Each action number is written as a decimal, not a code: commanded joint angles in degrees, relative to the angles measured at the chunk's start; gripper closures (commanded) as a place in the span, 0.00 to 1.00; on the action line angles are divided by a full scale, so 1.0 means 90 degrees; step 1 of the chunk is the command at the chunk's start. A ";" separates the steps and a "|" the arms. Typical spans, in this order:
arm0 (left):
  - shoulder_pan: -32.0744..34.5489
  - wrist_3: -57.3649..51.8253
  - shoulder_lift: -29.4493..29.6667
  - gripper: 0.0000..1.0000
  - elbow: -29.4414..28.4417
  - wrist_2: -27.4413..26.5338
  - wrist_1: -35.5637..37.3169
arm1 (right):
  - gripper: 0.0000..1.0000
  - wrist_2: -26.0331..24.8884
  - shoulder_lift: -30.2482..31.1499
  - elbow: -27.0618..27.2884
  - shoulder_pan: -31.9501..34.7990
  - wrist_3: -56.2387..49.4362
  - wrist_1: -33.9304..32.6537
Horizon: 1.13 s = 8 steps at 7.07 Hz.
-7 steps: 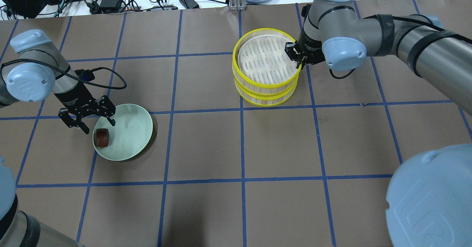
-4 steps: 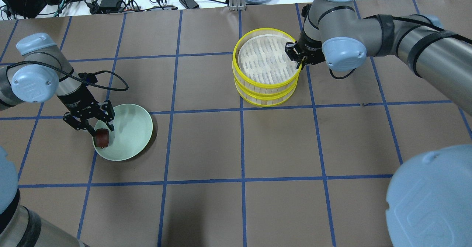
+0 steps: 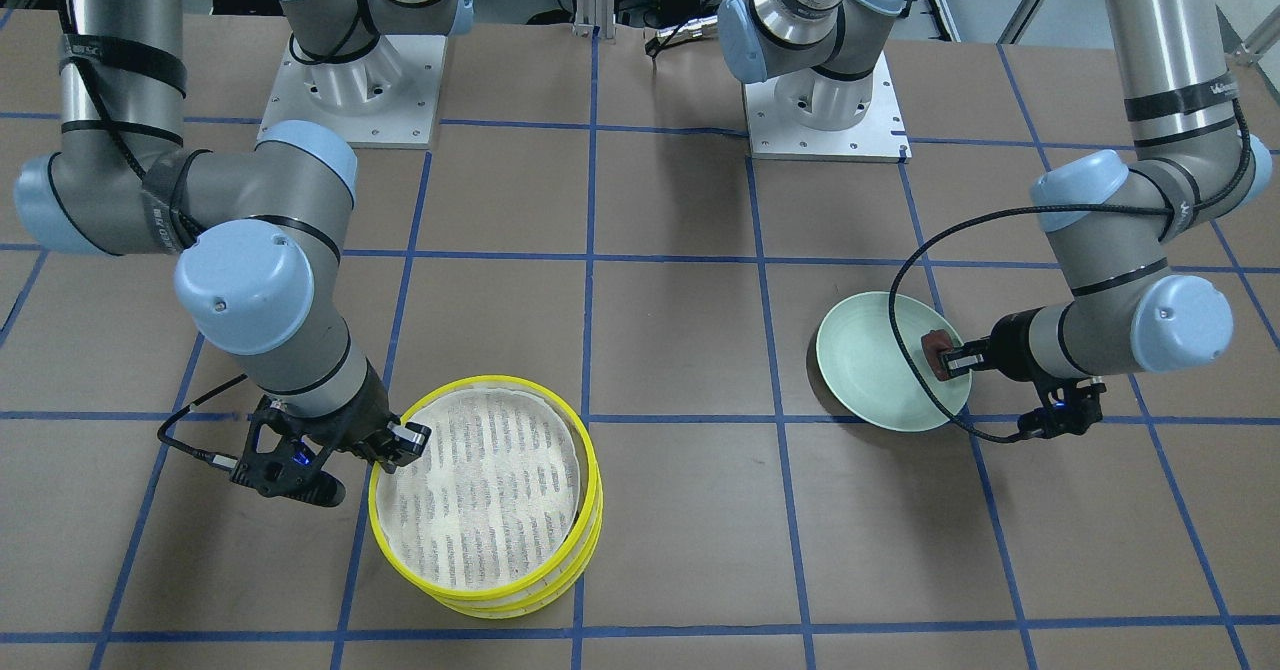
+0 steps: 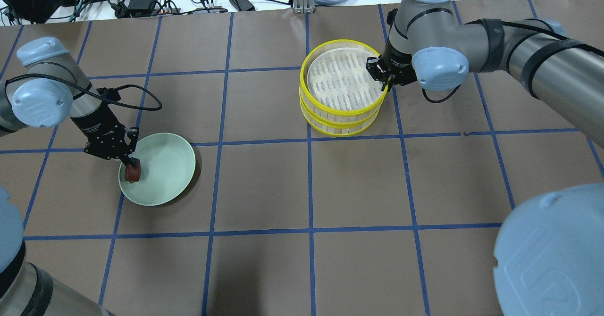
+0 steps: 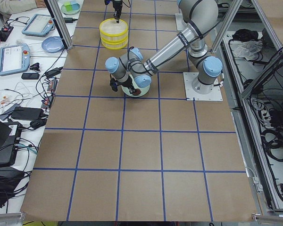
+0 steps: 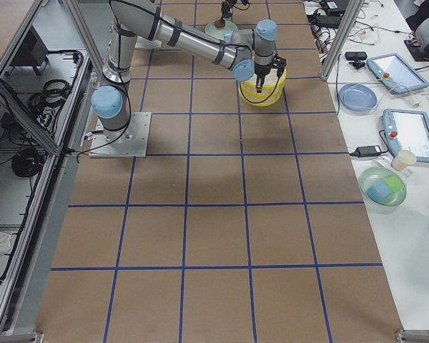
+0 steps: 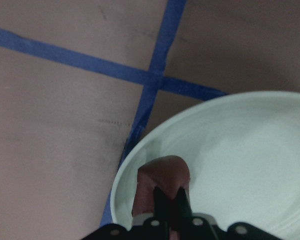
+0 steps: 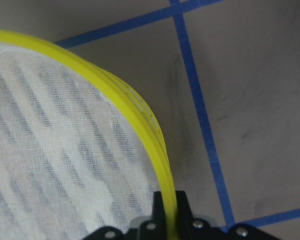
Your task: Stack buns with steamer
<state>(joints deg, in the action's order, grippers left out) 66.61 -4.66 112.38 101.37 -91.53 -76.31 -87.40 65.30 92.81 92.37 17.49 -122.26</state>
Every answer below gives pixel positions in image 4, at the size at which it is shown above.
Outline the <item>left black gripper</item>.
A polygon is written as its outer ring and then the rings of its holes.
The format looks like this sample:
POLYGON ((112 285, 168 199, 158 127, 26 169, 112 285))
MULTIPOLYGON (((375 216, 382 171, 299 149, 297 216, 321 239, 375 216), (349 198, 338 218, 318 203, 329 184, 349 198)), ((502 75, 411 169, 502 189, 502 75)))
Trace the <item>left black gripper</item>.
POLYGON ((130 157, 136 150, 140 129, 114 126, 108 129, 88 131, 84 152, 101 159, 119 159, 126 167, 138 166, 138 159, 130 157))

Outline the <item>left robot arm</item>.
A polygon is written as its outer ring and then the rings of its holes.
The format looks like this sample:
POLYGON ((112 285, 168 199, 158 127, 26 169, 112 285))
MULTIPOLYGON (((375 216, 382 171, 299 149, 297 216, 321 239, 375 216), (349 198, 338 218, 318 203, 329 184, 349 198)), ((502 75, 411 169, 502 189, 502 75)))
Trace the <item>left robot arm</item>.
MULTIPOLYGON (((91 80, 56 37, 24 44, 17 57, 24 75, 1 86, 1 135, 28 126, 50 128, 70 119, 85 135, 84 151, 125 166, 125 180, 138 181, 141 163, 132 157, 139 130, 121 124, 109 108, 118 90, 95 89, 91 80)), ((26 260, 21 213, 1 190, 1 314, 3 316, 110 316, 110 310, 92 301, 47 271, 26 260)))

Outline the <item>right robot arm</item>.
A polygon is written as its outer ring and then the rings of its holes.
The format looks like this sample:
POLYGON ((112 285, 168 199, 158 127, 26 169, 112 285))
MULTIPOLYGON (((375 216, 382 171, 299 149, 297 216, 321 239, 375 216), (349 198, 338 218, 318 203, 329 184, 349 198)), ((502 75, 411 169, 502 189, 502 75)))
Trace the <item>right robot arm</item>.
MULTIPOLYGON (((452 0, 402 0, 385 49, 367 60, 387 90, 460 87, 470 73, 505 71, 602 146, 603 52, 564 35, 555 21, 478 19, 456 23, 452 0)), ((539 194, 501 224, 495 290, 505 316, 603 314, 603 185, 539 194)))

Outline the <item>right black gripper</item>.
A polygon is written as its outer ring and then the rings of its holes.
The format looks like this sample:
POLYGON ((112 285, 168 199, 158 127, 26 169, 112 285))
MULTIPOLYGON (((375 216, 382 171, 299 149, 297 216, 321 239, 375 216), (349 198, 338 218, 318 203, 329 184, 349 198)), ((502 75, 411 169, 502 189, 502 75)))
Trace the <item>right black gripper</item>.
POLYGON ((409 54, 404 54, 401 58, 386 58, 382 55, 369 57, 366 60, 366 70, 373 80, 382 84, 380 91, 386 93, 390 92, 393 86, 406 86, 417 82, 411 61, 412 56, 409 54))

